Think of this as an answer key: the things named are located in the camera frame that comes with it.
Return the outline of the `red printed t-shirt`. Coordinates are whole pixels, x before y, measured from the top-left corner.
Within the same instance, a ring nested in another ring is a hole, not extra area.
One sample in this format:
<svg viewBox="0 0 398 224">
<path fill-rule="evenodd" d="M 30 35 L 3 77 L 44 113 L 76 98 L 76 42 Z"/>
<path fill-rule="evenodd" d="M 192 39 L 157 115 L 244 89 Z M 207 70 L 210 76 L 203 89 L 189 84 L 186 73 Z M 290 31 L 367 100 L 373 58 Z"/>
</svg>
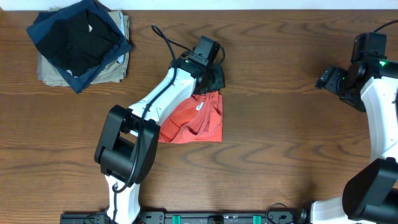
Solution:
<svg viewBox="0 0 398 224">
<path fill-rule="evenodd" d="M 181 102 L 162 124 L 159 136 L 160 142 L 171 144 L 222 140 L 223 96 L 218 91 Z"/>
</svg>

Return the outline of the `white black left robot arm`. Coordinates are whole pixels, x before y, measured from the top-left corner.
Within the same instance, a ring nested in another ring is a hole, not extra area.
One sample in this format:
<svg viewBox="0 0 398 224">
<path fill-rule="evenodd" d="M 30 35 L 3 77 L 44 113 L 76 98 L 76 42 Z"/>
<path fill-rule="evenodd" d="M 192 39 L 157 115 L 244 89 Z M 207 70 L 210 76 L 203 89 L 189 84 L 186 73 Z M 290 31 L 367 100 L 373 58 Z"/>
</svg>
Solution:
<svg viewBox="0 0 398 224">
<path fill-rule="evenodd" d="M 221 63 L 180 57 L 141 101 L 110 109 L 94 155 L 109 187 L 107 223 L 134 223 L 139 216 L 140 184 L 155 161 L 160 127 L 174 109 L 194 93 L 223 87 Z"/>
</svg>

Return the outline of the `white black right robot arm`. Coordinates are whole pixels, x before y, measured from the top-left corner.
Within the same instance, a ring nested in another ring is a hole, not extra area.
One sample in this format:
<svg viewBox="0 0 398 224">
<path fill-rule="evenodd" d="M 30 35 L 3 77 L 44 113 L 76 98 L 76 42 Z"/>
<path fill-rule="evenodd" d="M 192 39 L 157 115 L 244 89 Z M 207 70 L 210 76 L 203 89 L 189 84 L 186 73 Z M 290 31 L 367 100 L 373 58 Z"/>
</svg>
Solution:
<svg viewBox="0 0 398 224">
<path fill-rule="evenodd" d="M 342 196 L 313 202 L 309 223 L 397 223 L 397 63 L 369 58 L 330 65 L 315 86 L 367 114 L 371 161 Z"/>
</svg>

